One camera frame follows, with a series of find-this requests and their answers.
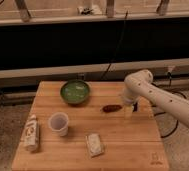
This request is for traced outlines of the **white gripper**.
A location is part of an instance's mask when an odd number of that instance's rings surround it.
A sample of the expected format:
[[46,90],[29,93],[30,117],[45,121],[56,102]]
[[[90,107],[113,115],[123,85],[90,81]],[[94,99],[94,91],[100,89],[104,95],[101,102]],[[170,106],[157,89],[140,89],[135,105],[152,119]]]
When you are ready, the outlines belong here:
[[138,101],[138,97],[122,95],[122,101],[125,106],[125,118],[130,119],[134,111],[134,105]]

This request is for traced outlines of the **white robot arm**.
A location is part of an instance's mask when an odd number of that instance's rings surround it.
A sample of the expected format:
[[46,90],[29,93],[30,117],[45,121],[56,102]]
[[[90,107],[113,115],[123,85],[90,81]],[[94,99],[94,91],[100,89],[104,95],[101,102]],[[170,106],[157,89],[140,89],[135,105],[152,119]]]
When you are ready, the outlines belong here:
[[149,70],[140,70],[124,79],[121,98],[126,105],[135,104],[142,96],[189,128],[189,100],[162,90],[152,84]]

